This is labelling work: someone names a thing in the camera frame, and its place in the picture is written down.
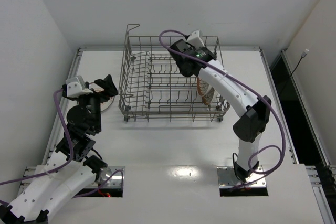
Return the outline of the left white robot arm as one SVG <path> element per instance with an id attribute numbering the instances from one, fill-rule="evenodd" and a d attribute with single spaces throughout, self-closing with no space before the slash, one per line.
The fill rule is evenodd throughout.
<path id="1" fill-rule="evenodd" d="M 93 84 L 98 91 L 75 76 L 53 93 L 64 136 L 40 173 L 19 179 L 30 180 L 28 187 L 10 203 L 1 202 L 3 223 L 49 223 L 71 199 L 87 197 L 123 174 L 91 154 L 95 141 L 90 136 L 101 132 L 101 104 L 118 95 L 111 75 Z"/>

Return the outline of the floral plate brown rim front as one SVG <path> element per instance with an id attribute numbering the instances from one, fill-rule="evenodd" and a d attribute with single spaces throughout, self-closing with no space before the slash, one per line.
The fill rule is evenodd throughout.
<path id="1" fill-rule="evenodd" d="M 201 78 L 197 78 L 197 91 L 200 96 L 204 97 L 209 90 L 211 89 L 211 86 Z"/>

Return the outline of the white plate red characters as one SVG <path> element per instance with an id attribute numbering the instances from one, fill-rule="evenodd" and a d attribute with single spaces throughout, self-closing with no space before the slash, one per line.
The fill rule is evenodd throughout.
<path id="1" fill-rule="evenodd" d="M 89 83 L 89 88 L 93 89 L 95 92 L 99 93 L 104 91 L 104 88 L 100 87 L 99 85 L 95 84 L 94 82 Z M 108 101 L 100 103 L 101 112 L 106 111 L 114 102 L 115 97 L 109 98 Z"/>

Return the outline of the floral plate brown rim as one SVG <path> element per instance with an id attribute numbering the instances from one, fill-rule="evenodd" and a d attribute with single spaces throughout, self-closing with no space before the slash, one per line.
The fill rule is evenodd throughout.
<path id="1" fill-rule="evenodd" d="M 212 102 L 216 101 L 218 92 L 214 88 L 210 88 L 207 93 L 202 95 L 202 103 L 204 105 L 210 105 Z"/>
<path id="2" fill-rule="evenodd" d="M 201 78 L 197 78 L 197 91 L 200 96 L 204 97 L 209 90 L 211 89 L 211 86 Z"/>

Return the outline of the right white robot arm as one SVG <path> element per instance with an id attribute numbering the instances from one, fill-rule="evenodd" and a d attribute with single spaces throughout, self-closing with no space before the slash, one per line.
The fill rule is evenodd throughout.
<path id="1" fill-rule="evenodd" d="M 259 165 L 259 142 L 269 121 L 270 109 L 255 94 L 231 80 L 224 66 L 208 48 L 197 49 L 180 39 L 170 46 L 169 52 L 183 76 L 196 76 L 208 83 L 239 116 L 233 125 L 239 138 L 234 170 L 236 177 L 245 182 L 251 175 L 250 168 L 256 169 Z"/>

